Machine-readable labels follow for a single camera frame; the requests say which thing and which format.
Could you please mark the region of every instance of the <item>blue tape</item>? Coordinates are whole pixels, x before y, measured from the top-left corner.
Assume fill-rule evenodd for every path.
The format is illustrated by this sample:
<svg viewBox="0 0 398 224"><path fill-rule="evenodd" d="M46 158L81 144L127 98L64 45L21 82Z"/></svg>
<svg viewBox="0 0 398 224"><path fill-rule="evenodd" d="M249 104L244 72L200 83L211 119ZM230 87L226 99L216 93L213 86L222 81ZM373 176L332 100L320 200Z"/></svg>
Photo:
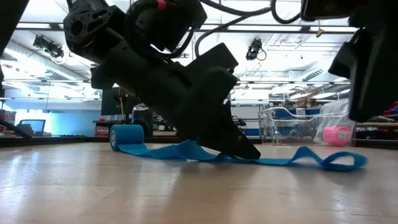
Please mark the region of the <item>blue tape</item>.
<svg viewBox="0 0 398 224"><path fill-rule="evenodd" d="M206 152L201 146L193 141L185 141L180 144L169 145L159 149L148 149L144 144L144 132L139 125L114 125L111 128L110 137L111 147L114 151L122 151L127 154L139 157L148 157L153 159L179 159L196 160L202 162L230 162L238 164L257 164L266 166L306 166L298 164L295 161L300 158L313 158L319 168L333 171L352 171L362 168L366 165L368 159L362 155L353 152L337 152L326 159L321 159L308 147L300 147L291 159L268 159L259 160L240 159L223 153L218 155ZM336 164L333 161L341 157L352 157L352 165Z"/></svg>

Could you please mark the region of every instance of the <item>black robot housing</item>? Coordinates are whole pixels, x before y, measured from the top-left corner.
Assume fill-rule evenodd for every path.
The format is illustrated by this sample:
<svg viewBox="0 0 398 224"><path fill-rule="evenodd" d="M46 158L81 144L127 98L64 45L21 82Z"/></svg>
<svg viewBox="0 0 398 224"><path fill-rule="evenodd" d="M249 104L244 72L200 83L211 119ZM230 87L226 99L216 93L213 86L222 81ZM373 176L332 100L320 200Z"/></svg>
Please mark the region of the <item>black robot housing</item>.
<svg viewBox="0 0 398 224"><path fill-rule="evenodd" d="M207 18L198 0L139 0L127 13L104 0L68 1L68 7L63 24L69 49L99 65L91 69L93 88L110 89L117 83L173 124L184 139L232 156L260 157L234 125L230 103L224 103L237 82L229 71L238 65L225 44L186 67L171 61Z"/></svg>

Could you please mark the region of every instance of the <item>wooden table surface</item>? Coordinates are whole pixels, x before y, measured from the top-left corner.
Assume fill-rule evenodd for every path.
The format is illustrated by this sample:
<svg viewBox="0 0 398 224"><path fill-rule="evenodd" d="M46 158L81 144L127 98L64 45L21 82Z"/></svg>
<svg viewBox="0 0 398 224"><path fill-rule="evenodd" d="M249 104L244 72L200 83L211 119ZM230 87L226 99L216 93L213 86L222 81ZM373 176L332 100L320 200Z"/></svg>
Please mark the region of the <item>wooden table surface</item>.
<svg viewBox="0 0 398 224"><path fill-rule="evenodd" d="M296 150L259 148L264 157ZM0 149L0 223L398 223L398 151L315 151L343 149L370 164L338 173L158 161L107 143Z"/></svg>

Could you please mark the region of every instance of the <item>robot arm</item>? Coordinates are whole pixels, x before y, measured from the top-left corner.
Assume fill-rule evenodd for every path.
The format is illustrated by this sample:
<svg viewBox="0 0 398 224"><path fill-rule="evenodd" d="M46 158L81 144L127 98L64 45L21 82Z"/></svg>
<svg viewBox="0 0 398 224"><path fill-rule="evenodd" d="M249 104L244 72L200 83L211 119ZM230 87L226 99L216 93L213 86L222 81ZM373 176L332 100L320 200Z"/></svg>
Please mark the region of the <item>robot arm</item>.
<svg viewBox="0 0 398 224"><path fill-rule="evenodd" d="M349 17L359 30L343 44L329 72L351 80L349 118L363 122L398 100L396 12L388 0L303 0L306 21Z"/></svg>
<svg viewBox="0 0 398 224"><path fill-rule="evenodd" d="M192 34L206 20L199 1L140 0L127 14L104 0L68 5L63 24L69 49L99 64L91 69L93 88L108 89L117 83L184 138L232 156L260 157L234 125L230 104L224 104L237 82L228 70L238 65L226 46L217 45L186 67L170 60L186 47L177 45L188 29ZM172 53L155 51L150 44Z"/></svg>

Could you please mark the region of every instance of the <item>ceiling pipe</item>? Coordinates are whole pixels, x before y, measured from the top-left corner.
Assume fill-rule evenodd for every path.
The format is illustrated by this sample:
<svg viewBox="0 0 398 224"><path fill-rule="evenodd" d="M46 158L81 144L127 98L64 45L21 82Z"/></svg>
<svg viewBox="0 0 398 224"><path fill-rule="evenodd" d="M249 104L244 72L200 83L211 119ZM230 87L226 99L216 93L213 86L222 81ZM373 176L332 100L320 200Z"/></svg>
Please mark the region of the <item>ceiling pipe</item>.
<svg viewBox="0 0 398 224"><path fill-rule="evenodd" d="M318 62L313 67L304 71L301 76L293 79L293 81L307 82L313 78L316 78L316 77L319 77L321 75L328 73L327 70L328 70L333 58L334 57L329 57L328 59L325 59L324 61ZM272 89L272 94L276 95L276 94L281 94L281 93L287 93L289 90L295 88L296 86L297 86L296 84L286 84L286 85L278 86L278 87L275 87L274 89Z"/></svg>
<svg viewBox="0 0 398 224"><path fill-rule="evenodd" d="M29 65L42 69L45 72L57 73L69 80L87 80L87 78L83 75L79 75L61 65L57 65L53 61L37 54L34 51L28 50L13 41L10 41L7 44L5 52L18 59L19 62L29 62Z"/></svg>

